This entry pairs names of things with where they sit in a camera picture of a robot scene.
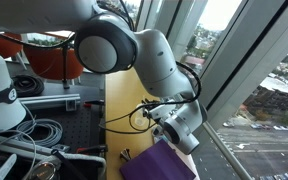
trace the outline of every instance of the chair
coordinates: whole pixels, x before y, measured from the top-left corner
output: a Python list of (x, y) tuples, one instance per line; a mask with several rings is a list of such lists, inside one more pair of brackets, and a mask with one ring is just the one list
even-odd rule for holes
[(23, 51), (36, 75), (44, 79), (62, 80), (65, 89), (69, 88), (67, 79), (79, 78), (83, 73), (84, 68), (77, 60), (73, 49), (67, 50), (66, 62), (60, 48), (43, 50), (25, 46)]
[[(21, 40), (21, 35), (19, 34), (13, 34), (13, 33), (4, 33), (4, 35)], [(0, 38), (0, 56), (2, 56), (4, 59), (9, 57), (16, 57), (16, 59), (19, 61), (19, 63), (23, 66), (25, 70), (27, 70), (23, 59), (19, 55), (19, 52), (23, 49), (23, 46), (20, 44), (13, 43), (11, 41), (5, 40), (3, 38)]]

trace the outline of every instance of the sky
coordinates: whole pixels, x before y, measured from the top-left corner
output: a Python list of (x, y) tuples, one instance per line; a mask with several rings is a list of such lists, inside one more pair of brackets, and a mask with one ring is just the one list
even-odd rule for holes
[(241, 0), (208, 0), (199, 23), (208, 30), (224, 30)]
[(140, 5), (141, 5), (141, 0), (124, 0), (124, 2), (127, 2), (129, 4), (134, 4), (134, 5), (138, 6), (138, 7), (140, 7)]

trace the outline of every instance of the white robotic arm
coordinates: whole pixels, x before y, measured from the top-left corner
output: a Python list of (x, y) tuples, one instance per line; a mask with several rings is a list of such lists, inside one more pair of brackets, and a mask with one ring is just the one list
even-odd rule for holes
[[(184, 99), (195, 96), (160, 31), (133, 32), (121, 17), (100, 9), (95, 0), (11, 0), (7, 3), (0, 0), (0, 31), (52, 30), (76, 32), (76, 56), (93, 72), (111, 73), (133, 66), (146, 91), (153, 96), (181, 95)], [(160, 107), (151, 111), (153, 119)], [(161, 132), (183, 153), (189, 154), (198, 145), (192, 132), (201, 125), (204, 115), (205, 110), (195, 100), (183, 104), (172, 115), (159, 114), (163, 120), (158, 123)]]

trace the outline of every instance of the purple object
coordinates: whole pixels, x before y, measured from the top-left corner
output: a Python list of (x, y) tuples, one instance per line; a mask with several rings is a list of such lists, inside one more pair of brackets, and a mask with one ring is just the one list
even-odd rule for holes
[(120, 168), (125, 180), (191, 180), (195, 174), (160, 140)]

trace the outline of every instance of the coiled cable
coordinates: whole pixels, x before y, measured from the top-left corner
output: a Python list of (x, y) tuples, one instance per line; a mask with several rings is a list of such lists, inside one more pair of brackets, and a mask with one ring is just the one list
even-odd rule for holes
[[(62, 125), (51, 119), (35, 119), (31, 111), (24, 104), (22, 104), (22, 106), (29, 113), (32, 120), (20, 123), (19, 125), (17, 125), (16, 130), (25, 132), (26, 134), (31, 134), (37, 127), (46, 128), (48, 129), (48, 135), (44, 139), (34, 140), (36, 145), (44, 147), (52, 147), (56, 145), (62, 138), (63, 134)], [(19, 141), (30, 143), (30, 141), (26, 139), (23, 135), (19, 135), (17, 139)]]
[(36, 96), (44, 90), (44, 83), (40, 78), (28, 75), (17, 75), (12, 77), (12, 80), (18, 97)]

